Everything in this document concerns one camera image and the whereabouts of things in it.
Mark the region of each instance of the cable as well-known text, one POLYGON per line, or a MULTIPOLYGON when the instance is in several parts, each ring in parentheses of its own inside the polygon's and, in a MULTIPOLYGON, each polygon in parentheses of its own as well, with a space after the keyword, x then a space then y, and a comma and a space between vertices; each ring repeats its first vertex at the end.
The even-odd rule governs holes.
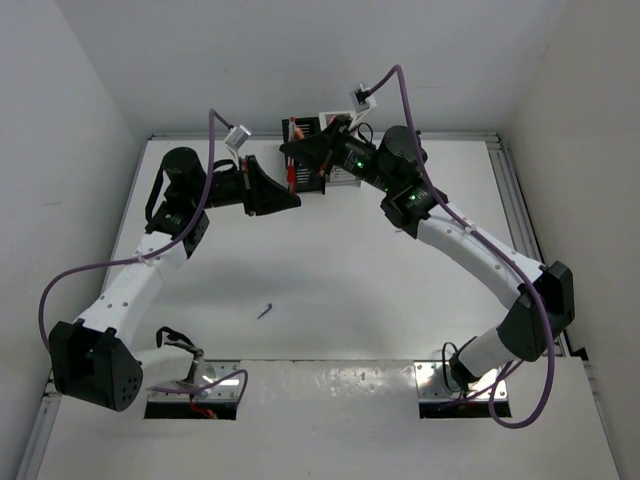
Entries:
POLYGON ((459 388, 458 390, 454 390, 453 388, 451 388, 449 386, 449 377, 447 376, 447 360, 445 358, 445 351, 447 349, 447 345, 451 345, 451 347, 453 348, 454 353, 458 353, 458 347, 456 347, 455 343, 453 343, 453 342, 444 342, 444 345, 442 345, 442 351, 440 353, 442 353, 442 374, 444 376, 444 384, 447 387, 447 390, 449 390, 451 393, 462 392, 461 388, 459 388))
MULTIPOLYGON (((420 139, 416 134, 416 128, 413 123, 413 117, 411 115, 411 107, 409 106, 409 95, 407 93, 407 84, 404 79, 404 72, 402 71, 402 67, 400 65, 395 65, 382 78, 382 80, 380 80, 378 83, 376 83, 373 87, 369 89, 368 94, 373 95, 376 91, 378 91, 385 83, 389 81, 389 79, 394 73, 398 76, 398 84, 400 85, 400 96, 402 97, 402 107, 404 110, 404 116, 407 122, 407 127, 409 128, 409 132, 411 133, 411 140, 413 143, 413 148, 416 153, 416 158, 422 158, 420 139)), ((476 238, 487 250, 489 250, 496 257, 498 257, 504 263, 506 263, 522 279, 525 286, 527 287, 529 295, 531 296, 531 298, 535 303, 536 309, 540 313, 540 318, 542 320, 542 329, 544 331, 544 337, 547 344, 548 355, 547 355, 547 376, 544 382, 542 395, 540 396, 540 400, 538 401, 538 405, 536 405, 536 408, 533 410, 531 415, 529 415, 529 417, 515 423, 504 422, 497 415, 494 415, 495 411, 490 412, 491 417, 504 427, 511 428, 511 429, 527 427, 531 425, 533 422, 535 422, 538 419, 538 417, 540 417, 540 414, 544 410, 544 407, 547 404, 547 401, 549 400, 549 396, 551 395, 551 388, 553 386, 553 377, 555 372, 555 357, 553 355, 553 334, 551 332, 551 324, 549 323, 549 317, 547 316, 547 311, 544 307, 542 298, 540 297, 540 294, 534 287, 531 280, 529 280, 527 275, 522 271, 520 267, 518 267, 518 265, 515 264, 515 262, 513 262, 507 255, 505 255, 502 251, 500 251, 500 249, 496 247, 488 238, 486 238, 477 230, 472 229, 471 225, 469 225, 462 217, 460 217, 451 208, 449 208, 449 206, 444 202, 444 200, 436 190, 433 182, 431 181, 431 178, 429 177, 429 173, 427 172, 427 169, 424 166, 424 162, 417 162, 417 164, 420 170, 420 174, 422 175, 422 179, 427 185, 427 190, 429 194, 435 199, 438 205, 448 215, 450 215, 456 222, 462 225, 465 229, 470 229, 471 230, 470 234, 474 238, 476 238)))
POLYGON ((353 133, 354 131, 356 132, 360 140, 362 140, 363 142, 366 142, 369 144, 373 143, 373 128, 368 123, 366 122, 359 123, 358 125, 356 125, 354 128, 351 129, 350 133, 353 133), (369 129, 369 135, 370 135, 369 140, 367 140, 365 136, 362 134, 362 132, 360 131, 360 127, 362 127, 363 125, 369 129))
POLYGON ((501 381, 506 380, 513 372, 515 372, 520 367, 520 365, 522 365, 523 360, 519 360, 518 363, 516 363, 513 366, 513 368, 509 369, 509 367, 511 367, 512 363, 513 362, 505 363, 504 368, 502 369, 502 371, 496 377, 496 381, 495 381, 495 383, 493 385, 489 385, 488 387, 483 388, 482 390, 479 390, 477 392, 473 392, 468 397, 460 398, 458 400, 453 400, 451 402, 445 402, 445 403, 442 404, 442 408, 457 407, 459 405, 464 405, 466 403, 470 403, 473 399, 479 397, 483 393, 487 393, 492 388, 497 388, 498 384, 501 381))
MULTIPOLYGON (((176 246, 178 243, 182 242, 182 240, 184 240, 185 237, 189 235, 191 230, 193 230, 193 228, 198 223, 198 220, 200 219, 200 215, 204 211, 204 207, 207 203, 207 198, 209 197, 209 190, 211 189, 211 184, 213 182, 213 169, 214 169, 213 164, 214 164, 214 154, 215 154, 215 141, 214 141, 215 125, 214 124, 216 119, 218 119, 225 127, 231 128, 231 124, 229 124, 229 122, 227 122, 224 118, 222 118, 214 109, 209 110, 209 162, 207 167, 207 176, 204 182, 204 188, 202 190, 202 196, 200 197, 200 202, 196 207, 193 217, 191 217, 191 220, 189 221, 185 229, 182 231, 182 233, 180 233, 180 235, 178 235, 174 240, 172 240, 171 242, 166 244, 164 247, 154 252, 148 253, 146 255, 142 255, 141 258, 145 260, 150 260, 158 255, 163 254, 167 250, 170 250, 171 248, 176 246)), ((47 301, 47 296, 49 295, 49 292, 51 291, 51 289, 56 285, 56 283, 58 283, 63 278, 68 277, 69 275, 73 275, 74 273, 86 272, 89 270, 95 270, 97 268, 116 267, 120 265, 132 265, 134 263, 138 263, 139 261, 140 259, 138 257, 131 257, 131 258, 125 258, 121 260, 111 260, 108 262, 91 263, 88 265, 71 268, 54 277, 53 280, 49 282, 49 284, 45 287, 44 291, 42 292, 42 296, 40 297, 40 304, 38 306, 38 327, 40 329, 40 336, 42 338, 42 342, 44 343, 44 346, 47 349, 47 351, 50 351, 50 349, 49 349, 49 339, 47 337, 47 331, 44 324, 44 307, 47 301)))
POLYGON ((215 382, 207 383, 206 385, 202 385, 200 387, 193 387, 193 388, 156 387, 156 388, 152 388, 151 390, 158 393, 172 393, 175 395, 180 395, 180 394, 195 395, 197 393, 204 392, 205 390, 209 390, 210 388, 217 387, 222 382, 229 380, 230 378, 236 377, 238 375, 244 375, 244 382, 242 384, 242 388, 240 389, 238 400, 236 401, 236 409, 237 409, 238 406, 240 405, 240 401, 242 400, 242 397, 244 396, 244 391, 247 389, 247 384, 249 383, 249 373, 244 368, 241 368, 240 370, 236 370, 235 372, 231 372, 229 375, 219 378, 215 382))
POLYGON ((215 416, 215 413, 210 408, 200 408, 198 405, 196 405, 193 401, 193 395, 189 396, 189 408, 192 411, 199 413, 204 418, 212 419, 215 416))

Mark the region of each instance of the purple cable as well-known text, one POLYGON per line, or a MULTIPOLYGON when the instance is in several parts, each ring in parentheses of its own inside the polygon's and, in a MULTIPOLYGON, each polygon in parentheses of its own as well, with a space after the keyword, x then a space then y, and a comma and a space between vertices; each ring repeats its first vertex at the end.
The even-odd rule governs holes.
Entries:
POLYGON ((479 390, 477 392, 473 392, 471 395, 469 395, 468 397, 465 398, 461 398, 459 400, 453 400, 451 402, 445 402, 442 404, 443 407, 456 407, 458 405, 464 405, 466 403, 471 402, 471 400, 478 398, 480 395, 482 395, 483 393, 487 393, 489 390, 495 390, 498 388, 498 384, 503 381, 506 380, 513 372, 515 372, 518 367, 520 367, 520 365, 522 365, 523 361, 520 360, 518 361, 518 363, 516 363, 513 368, 509 369, 509 367, 511 367, 511 364, 513 362, 507 362, 504 365, 504 368, 502 369, 502 371, 498 374, 498 376, 496 377, 496 381, 493 385, 489 385, 486 388, 483 388, 482 390, 479 390))
MULTIPOLYGON (((220 122, 227 128, 231 128, 229 122, 227 122, 224 118, 222 118, 213 108, 209 110, 209 161, 207 167, 207 177, 204 182, 204 189, 202 190, 202 196, 200 197, 200 202, 196 207, 196 210, 191 217, 191 220, 185 227, 185 229, 178 235, 174 240, 166 244, 164 247, 148 253, 146 255, 142 255, 142 258, 145 260, 150 260, 158 255, 163 254, 167 250, 173 248, 178 243, 182 242, 184 238, 189 235, 191 230, 196 226, 198 220, 200 219, 200 215, 204 211, 204 207, 207 203, 207 198, 209 197, 209 190, 211 189, 211 184, 213 182, 213 163, 214 163, 214 153, 215 153, 215 120, 218 119, 220 122)), ((88 270, 94 270, 97 268, 106 268, 106 267, 116 267, 120 265, 132 265, 134 263, 138 263, 140 259, 138 257, 124 258, 121 260, 111 260, 109 262, 99 262, 99 263, 91 263, 89 265, 83 265, 81 267, 75 267, 65 272, 60 273, 56 277, 53 278, 49 282, 49 284, 45 287, 42 292, 42 296, 40 297, 40 305, 38 306, 38 327, 40 329, 40 336, 42 337, 42 342, 44 343, 45 348, 49 351, 49 339, 47 338, 47 331, 44 324, 44 307, 47 301, 47 296, 51 289, 65 277, 69 275, 73 275, 74 273, 86 272, 88 270)))
POLYGON ((240 370, 236 370, 235 372, 232 372, 229 375, 219 378, 215 382, 202 385, 201 387, 185 388, 185 389, 156 387, 156 388, 152 388, 151 390, 158 393, 196 395, 197 393, 204 392, 205 390, 209 390, 210 388, 217 387, 225 380, 229 380, 230 378, 236 377, 238 375, 244 375, 244 382, 242 383, 242 388, 240 389, 240 395, 238 395, 238 400, 236 401, 236 408, 238 408, 238 405, 240 405, 240 400, 242 400, 242 397, 244 396, 244 391, 247 388, 247 383, 249 383, 249 372, 247 372, 244 368, 241 368, 240 370))
MULTIPOLYGON (((369 94, 373 95, 376 91, 378 91, 380 87, 382 87, 385 83, 389 81, 389 79, 394 73, 398 75, 398 83, 400 84, 400 95, 402 97, 402 107, 404 109, 404 116, 407 121, 407 127, 409 128, 409 132, 411 132, 411 140, 413 142, 413 148, 416 152, 416 158, 422 158, 420 139, 418 138, 418 135, 416 133, 416 128, 413 123, 411 108, 409 107, 409 95, 407 94, 407 84, 404 79, 404 73, 402 71, 402 67, 400 65, 395 65, 391 70, 389 70, 389 72, 384 76, 382 80, 380 80, 378 83, 376 83, 373 87, 369 89, 369 94)), ((444 202, 444 200, 442 199, 442 197, 434 187, 433 182, 429 177, 429 173, 427 172, 427 168, 424 165, 424 162, 417 162, 417 164, 418 164, 420 173, 422 175, 422 179, 427 185, 427 190, 429 191, 429 194, 433 196, 433 198, 436 200, 438 205, 440 205, 440 207, 448 215, 450 215, 453 219, 455 219, 465 229, 470 228, 471 225, 469 225, 462 217, 460 217, 453 210, 451 210, 451 208, 449 208, 449 206, 444 202)), ((538 310, 538 312, 540 312, 540 318, 542 319, 542 329, 544 331, 544 337, 546 340, 547 350, 549 354, 547 355, 547 376, 544 382, 544 389, 542 391, 542 395, 540 396, 540 400, 538 401, 538 405, 536 405, 536 408, 533 410, 531 415, 529 415, 529 417, 516 423, 504 422, 497 415, 495 415, 495 410, 491 411, 490 409, 491 417, 500 425, 507 428, 512 428, 512 429, 524 428, 531 425, 533 422, 535 422, 538 419, 538 417, 540 417, 540 414, 544 410, 544 407, 547 404, 547 401, 549 400, 549 396, 551 395, 551 387, 553 386, 553 376, 555 372, 555 357, 553 355, 553 334, 551 332, 551 324, 549 323, 549 317, 547 316, 547 311, 544 307, 544 303, 542 302, 542 298, 540 297, 540 294, 538 293, 536 288, 533 286, 533 283, 531 283, 531 280, 529 280, 527 275, 522 271, 522 269, 518 267, 518 265, 516 265, 515 262, 513 262, 507 255, 505 255, 502 251, 500 251, 498 247, 496 247, 493 243, 491 243, 491 241, 488 238, 486 238, 484 235, 482 235, 480 232, 472 229, 471 235, 473 235, 487 250, 489 250, 496 257, 498 257, 504 263, 506 263, 522 279, 522 281, 527 287, 527 290, 529 291, 529 294, 531 295, 531 298, 535 303, 536 309, 538 310)))

